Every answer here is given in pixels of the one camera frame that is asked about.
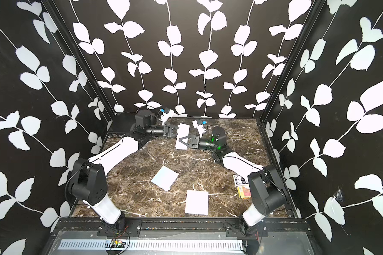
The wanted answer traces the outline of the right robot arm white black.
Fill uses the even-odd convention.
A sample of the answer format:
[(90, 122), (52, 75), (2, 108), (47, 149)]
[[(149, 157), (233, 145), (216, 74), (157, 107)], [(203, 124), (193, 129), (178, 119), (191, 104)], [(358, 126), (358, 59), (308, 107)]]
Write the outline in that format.
[(189, 126), (178, 125), (177, 142), (182, 148), (208, 151), (215, 163), (233, 171), (249, 185), (252, 204), (242, 214), (242, 225), (253, 227), (287, 202), (283, 181), (272, 165), (261, 166), (239, 156), (227, 145), (224, 128), (215, 126), (209, 139), (189, 134)]

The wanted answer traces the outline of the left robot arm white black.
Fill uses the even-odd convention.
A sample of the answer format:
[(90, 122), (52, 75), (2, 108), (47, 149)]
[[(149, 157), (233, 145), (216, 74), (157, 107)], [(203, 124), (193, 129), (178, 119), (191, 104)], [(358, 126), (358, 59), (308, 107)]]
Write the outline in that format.
[(136, 114), (124, 114), (111, 131), (122, 138), (104, 152), (90, 158), (79, 158), (73, 164), (66, 182), (65, 196), (82, 201), (108, 225), (123, 225), (124, 213), (109, 198), (107, 175), (125, 158), (145, 146), (153, 137), (175, 137), (177, 127), (168, 123), (174, 110), (160, 109), (160, 117), (143, 109)]

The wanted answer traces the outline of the light blue square paper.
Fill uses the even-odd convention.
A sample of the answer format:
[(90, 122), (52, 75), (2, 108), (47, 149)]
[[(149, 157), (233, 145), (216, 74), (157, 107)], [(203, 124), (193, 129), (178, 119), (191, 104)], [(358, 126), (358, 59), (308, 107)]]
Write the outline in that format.
[(188, 124), (179, 124), (178, 130), (177, 130), (177, 138), (188, 136), (189, 129), (190, 129), (190, 126)]

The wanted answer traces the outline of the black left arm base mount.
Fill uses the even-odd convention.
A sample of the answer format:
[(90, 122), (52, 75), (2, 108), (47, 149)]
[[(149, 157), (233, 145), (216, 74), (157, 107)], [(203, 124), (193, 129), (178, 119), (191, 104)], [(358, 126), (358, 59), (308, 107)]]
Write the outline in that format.
[(130, 235), (131, 237), (138, 237), (142, 225), (142, 220), (137, 218), (118, 219), (114, 224), (108, 224), (101, 220), (101, 225), (97, 232), (98, 237), (113, 238), (122, 234), (122, 237)]

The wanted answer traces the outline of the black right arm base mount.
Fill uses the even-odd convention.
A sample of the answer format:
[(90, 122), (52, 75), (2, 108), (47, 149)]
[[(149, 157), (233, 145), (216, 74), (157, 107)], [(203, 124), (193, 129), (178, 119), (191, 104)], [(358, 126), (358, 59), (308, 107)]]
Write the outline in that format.
[(258, 240), (268, 237), (268, 229), (262, 221), (254, 226), (248, 226), (243, 219), (225, 220), (223, 228), (227, 237)]

